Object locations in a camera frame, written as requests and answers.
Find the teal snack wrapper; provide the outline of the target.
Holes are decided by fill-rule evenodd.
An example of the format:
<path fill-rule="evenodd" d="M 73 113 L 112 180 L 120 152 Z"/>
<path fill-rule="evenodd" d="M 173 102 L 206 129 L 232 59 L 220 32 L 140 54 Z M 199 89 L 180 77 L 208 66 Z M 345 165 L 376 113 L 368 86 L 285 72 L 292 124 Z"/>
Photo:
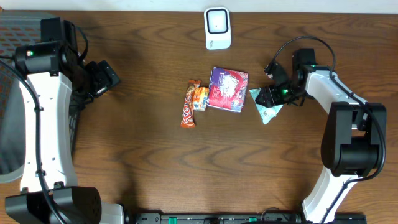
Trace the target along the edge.
<path fill-rule="evenodd" d="M 255 101 L 260 93 L 260 89 L 259 88 L 251 89 L 249 92 L 250 92 L 253 100 Z M 254 103 L 255 103 L 255 106 L 261 116 L 263 124 L 267 124 L 272 118 L 276 117 L 277 114 L 279 113 L 279 111 L 283 107 L 282 105 L 277 105 L 277 106 L 273 106 L 271 108 L 267 108 L 265 106 L 257 104 L 256 102 L 254 102 Z"/>

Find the red purple noodle packet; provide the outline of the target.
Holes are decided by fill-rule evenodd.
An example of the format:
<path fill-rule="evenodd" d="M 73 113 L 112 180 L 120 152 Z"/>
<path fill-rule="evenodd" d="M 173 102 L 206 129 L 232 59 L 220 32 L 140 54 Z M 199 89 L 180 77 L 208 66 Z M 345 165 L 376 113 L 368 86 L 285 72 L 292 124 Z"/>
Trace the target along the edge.
<path fill-rule="evenodd" d="M 211 71 L 207 105 L 240 113 L 245 102 L 248 74 L 214 67 Z"/>

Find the small orange snack pack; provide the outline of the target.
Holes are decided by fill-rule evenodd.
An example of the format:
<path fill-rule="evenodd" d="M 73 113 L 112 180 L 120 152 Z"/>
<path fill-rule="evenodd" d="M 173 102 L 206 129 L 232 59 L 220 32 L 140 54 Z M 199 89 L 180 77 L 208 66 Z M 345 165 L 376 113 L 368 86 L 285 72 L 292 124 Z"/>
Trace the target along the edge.
<path fill-rule="evenodd" d="M 209 89 L 207 87 L 199 87 L 193 94 L 193 109 L 196 111 L 205 111 L 208 101 Z"/>

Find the orange chocolate bar wrapper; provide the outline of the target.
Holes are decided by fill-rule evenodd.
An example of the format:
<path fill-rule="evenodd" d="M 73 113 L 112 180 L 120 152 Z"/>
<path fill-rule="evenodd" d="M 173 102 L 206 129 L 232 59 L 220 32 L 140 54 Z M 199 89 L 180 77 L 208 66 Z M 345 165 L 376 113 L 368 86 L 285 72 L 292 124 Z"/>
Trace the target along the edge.
<path fill-rule="evenodd" d="M 200 86 L 200 80 L 189 80 L 188 86 L 185 94 L 184 105 L 183 105 L 183 113 L 182 120 L 180 126 L 182 128 L 194 128 L 195 122 L 193 119 L 193 95 L 195 90 Z"/>

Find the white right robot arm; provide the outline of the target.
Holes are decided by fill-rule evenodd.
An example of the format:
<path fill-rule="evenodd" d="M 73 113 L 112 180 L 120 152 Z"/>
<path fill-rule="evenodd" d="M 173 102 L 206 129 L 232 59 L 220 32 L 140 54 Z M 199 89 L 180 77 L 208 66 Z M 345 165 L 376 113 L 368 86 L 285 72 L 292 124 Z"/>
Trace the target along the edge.
<path fill-rule="evenodd" d="M 266 108 L 317 100 L 328 118 L 320 147 L 322 172 L 302 202 L 308 223 L 331 223 L 352 187 L 375 178 L 386 161 L 386 108 L 353 93 L 338 78 L 334 66 L 319 65 L 313 49 L 292 55 L 293 75 L 276 60 L 264 69 L 274 84 L 261 88 L 256 104 Z"/>

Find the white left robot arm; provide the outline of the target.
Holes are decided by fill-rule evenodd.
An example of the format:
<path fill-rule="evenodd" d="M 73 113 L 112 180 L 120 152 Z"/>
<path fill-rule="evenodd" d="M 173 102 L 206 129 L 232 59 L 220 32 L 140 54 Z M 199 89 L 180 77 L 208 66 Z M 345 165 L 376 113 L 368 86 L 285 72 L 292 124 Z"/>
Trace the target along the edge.
<path fill-rule="evenodd" d="M 18 223 L 129 223 L 123 205 L 78 185 L 70 140 L 70 117 L 120 79 L 106 61 L 85 63 L 76 41 L 81 29 L 72 22 L 42 19 L 40 32 L 40 42 L 15 50 L 9 67 L 24 100 L 25 163 L 6 213 Z"/>

